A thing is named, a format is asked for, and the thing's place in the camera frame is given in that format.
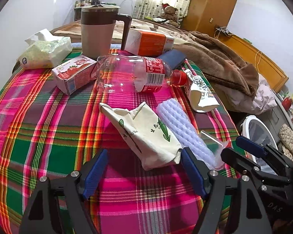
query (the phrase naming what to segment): travel mug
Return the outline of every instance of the travel mug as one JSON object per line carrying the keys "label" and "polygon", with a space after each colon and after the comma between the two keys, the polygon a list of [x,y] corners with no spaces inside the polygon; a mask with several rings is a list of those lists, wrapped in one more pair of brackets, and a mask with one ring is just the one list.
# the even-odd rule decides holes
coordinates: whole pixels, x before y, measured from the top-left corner
{"label": "travel mug", "polygon": [[124,31],[121,50],[125,49],[132,18],[118,14],[120,7],[113,5],[87,6],[81,9],[82,53],[91,59],[97,59],[110,51],[116,20],[123,21]]}

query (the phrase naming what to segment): brown handle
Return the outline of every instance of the brown handle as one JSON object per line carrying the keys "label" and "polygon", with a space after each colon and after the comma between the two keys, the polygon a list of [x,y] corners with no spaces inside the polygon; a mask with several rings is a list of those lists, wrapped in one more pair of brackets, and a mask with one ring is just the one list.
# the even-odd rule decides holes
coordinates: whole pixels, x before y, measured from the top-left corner
{"label": "brown handle", "polygon": [[115,20],[123,21],[125,23],[125,25],[124,25],[124,31],[123,31],[123,39],[121,40],[121,50],[124,50],[125,49],[125,45],[126,45],[126,41],[127,41],[127,37],[128,37],[128,33],[129,33],[129,29],[130,29],[130,25],[131,25],[132,18],[130,17],[130,15],[117,14],[116,17],[115,17]]}

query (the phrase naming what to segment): plaid fabric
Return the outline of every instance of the plaid fabric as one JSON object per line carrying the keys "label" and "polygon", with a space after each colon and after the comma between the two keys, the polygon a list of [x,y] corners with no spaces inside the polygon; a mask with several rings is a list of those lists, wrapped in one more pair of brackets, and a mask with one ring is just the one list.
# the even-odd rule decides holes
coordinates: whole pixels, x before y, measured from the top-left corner
{"label": "plaid fabric", "polygon": [[[119,50],[111,52],[128,55]],[[185,68],[204,77],[191,62],[186,61]],[[69,97],[55,86],[49,69],[14,74],[0,92],[0,224],[4,231],[18,233],[39,177],[66,176],[79,170],[99,148],[106,148],[107,171],[87,203],[98,231],[190,233],[203,201],[194,194],[182,165],[144,171],[138,157],[98,109],[100,102],[112,108],[133,109],[145,101],[155,110],[171,97],[178,99],[197,130],[203,129],[223,141],[231,140],[236,147],[238,133],[223,106],[208,113],[193,113],[181,87],[154,95],[107,94],[97,92],[95,83],[89,83]],[[237,176],[229,166],[222,174]],[[223,221],[229,202],[226,198]],[[60,199],[60,207],[66,232],[73,233],[64,200]]]}

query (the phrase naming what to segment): silver bolt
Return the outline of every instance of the silver bolt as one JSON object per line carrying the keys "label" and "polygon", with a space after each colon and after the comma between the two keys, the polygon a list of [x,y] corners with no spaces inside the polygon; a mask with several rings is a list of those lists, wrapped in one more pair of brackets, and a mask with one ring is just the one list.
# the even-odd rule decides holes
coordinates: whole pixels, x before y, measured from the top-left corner
{"label": "silver bolt", "polygon": [[243,176],[242,176],[242,180],[243,180],[243,181],[249,181],[250,178],[249,178],[248,176],[246,176],[246,175],[243,175]]}
{"label": "silver bolt", "polygon": [[71,176],[72,177],[77,177],[79,175],[79,171],[72,171]]}
{"label": "silver bolt", "polygon": [[40,177],[40,179],[39,179],[40,182],[44,182],[44,181],[46,181],[46,180],[47,180],[47,176],[42,176],[42,177]]}
{"label": "silver bolt", "polygon": [[218,171],[216,171],[216,170],[211,170],[211,171],[209,172],[209,174],[211,174],[213,177],[216,177],[216,176],[218,176]]}

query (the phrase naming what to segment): stuffed animal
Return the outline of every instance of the stuffed animal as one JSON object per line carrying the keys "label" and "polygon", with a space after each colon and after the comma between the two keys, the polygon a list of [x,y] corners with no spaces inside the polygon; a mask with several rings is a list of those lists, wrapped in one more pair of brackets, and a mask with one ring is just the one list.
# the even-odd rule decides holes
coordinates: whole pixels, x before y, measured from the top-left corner
{"label": "stuffed animal", "polygon": [[163,4],[162,8],[164,10],[164,13],[162,13],[159,18],[163,18],[166,20],[169,20],[170,24],[172,26],[178,27],[178,16],[176,15],[176,12],[178,11],[177,8],[174,8],[173,6],[170,6],[168,3]]}

